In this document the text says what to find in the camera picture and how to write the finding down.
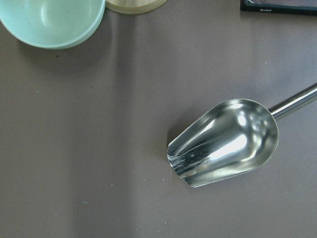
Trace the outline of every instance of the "bowl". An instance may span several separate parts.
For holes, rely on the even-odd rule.
[[[105,4],[105,0],[0,0],[0,20],[26,44],[65,49],[94,33]]]

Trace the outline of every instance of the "brand logo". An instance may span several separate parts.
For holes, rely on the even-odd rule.
[[[260,11],[272,11],[272,9],[260,9]]]

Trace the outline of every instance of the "tablet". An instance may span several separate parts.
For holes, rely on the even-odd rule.
[[[241,10],[317,15],[317,0],[241,0]]]

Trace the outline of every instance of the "tabletop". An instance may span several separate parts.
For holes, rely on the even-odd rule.
[[[316,16],[237,0],[106,10],[65,50],[0,24],[1,238],[313,238],[317,103],[278,121],[272,158],[191,188],[166,147],[218,103],[271,107],[316,82]]]

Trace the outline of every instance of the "black frame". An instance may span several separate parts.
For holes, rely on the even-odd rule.
[[[317,7],[258,4],[258,3],[252,3],[249,0],[241,0],[240,8],[243,11],[317,15]]]

